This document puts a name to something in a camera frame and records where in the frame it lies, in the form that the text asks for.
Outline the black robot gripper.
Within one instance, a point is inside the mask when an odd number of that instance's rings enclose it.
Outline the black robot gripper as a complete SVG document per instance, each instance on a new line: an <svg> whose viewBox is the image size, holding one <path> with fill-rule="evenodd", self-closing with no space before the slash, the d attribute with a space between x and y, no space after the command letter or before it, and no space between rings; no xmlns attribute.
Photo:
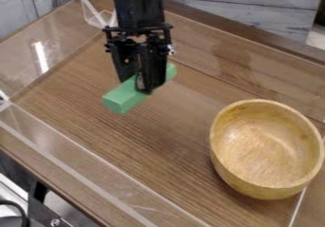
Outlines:
<svg viewBox="0 0 325 227"><path fill-rule="evenodd" d="M137 90L152 94L166 81L166 56L174 53L164 0L113 3L116 24L106 25L104 31L118 79L124 83L137 74Z"/></svg>

